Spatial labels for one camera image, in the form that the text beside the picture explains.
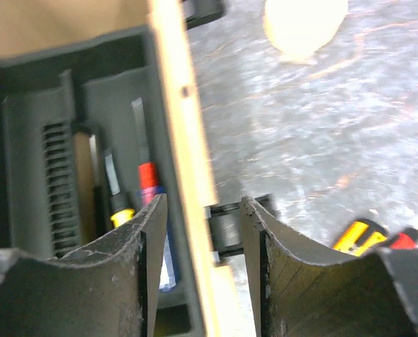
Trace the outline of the tan plastic toolbox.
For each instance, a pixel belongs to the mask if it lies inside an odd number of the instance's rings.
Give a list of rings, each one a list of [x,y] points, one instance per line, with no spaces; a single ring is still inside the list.
[[[240,207],[218,206],[187,34],[189,28],[219,18],[223,4],[210,1],[195,8],[196,14],[185,19],[180,1],[0,1],[0,60],[135,27],[150,29],[203,336],[251,336],[254,327],[239,316],[233,272],[213,258],[210,225],[238,217]]]

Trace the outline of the black toolbox tray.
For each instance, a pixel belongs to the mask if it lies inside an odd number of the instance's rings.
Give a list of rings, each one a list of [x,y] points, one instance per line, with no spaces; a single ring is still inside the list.
[[[0,60],[0,249],[62,258],[115,229],[107,148],[134,217],[150,203],[142,203],[138,178],[137,98],[167,197],[177,281],[170,292],[159,290],[151,336],[203,336],[155,38],[146,26]]]

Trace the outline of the yellow utility knife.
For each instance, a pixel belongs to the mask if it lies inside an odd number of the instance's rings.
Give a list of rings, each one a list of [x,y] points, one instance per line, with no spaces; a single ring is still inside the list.
[[[334,243],[333,249],[352,256],[361,256],[372,246],[383,242],[388,230],[369,218],[356,218]]]

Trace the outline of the blue red handle screwdriver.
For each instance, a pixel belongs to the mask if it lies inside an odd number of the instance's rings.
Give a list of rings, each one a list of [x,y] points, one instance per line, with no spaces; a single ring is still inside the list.
[[[164,189],[159,185],[159,178],[155,164],[150,159],[148,133],[145,125],[145,112],[142,98],[137,98],[131,103],[135,119],[136,136],[140,164],[138,166],[138,178],[141,189],[143,205],[148,204],[157,194]],[[160,272],[159,290],[170,292],[176,287],[176,276],[169,244],[169,229],[166,229],[164,240],[164,252]]]

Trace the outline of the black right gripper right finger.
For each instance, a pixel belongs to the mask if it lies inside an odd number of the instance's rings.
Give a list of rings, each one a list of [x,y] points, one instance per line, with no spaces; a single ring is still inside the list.
[[[354,257],[252,197],[240,203],[240,232],[258,336],[418,336],[418,249]]]

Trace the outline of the red utility knife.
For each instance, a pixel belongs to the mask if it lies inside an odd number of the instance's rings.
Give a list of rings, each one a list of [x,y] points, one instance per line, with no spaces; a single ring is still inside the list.
[[[388,241],[388,247],[391,249],[414,249],[417,245],[418,229],[414,227],[405,228]]]

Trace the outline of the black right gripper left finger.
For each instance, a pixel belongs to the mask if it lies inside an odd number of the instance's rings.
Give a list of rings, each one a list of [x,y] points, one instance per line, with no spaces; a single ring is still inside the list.
[[[157,195],[62,258],[0,249],[0,336],[151,336],[167,222]]]

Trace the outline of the yellow handle screwdriver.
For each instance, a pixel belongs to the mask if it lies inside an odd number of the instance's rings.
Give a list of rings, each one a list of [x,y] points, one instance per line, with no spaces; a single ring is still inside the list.
[[[110,190],[110,220],[116,228],[130,221],[134,217],[135,211],[129,199],[129,194],[120,186],[111,149],[105,149],[103,156],[105,175]]]

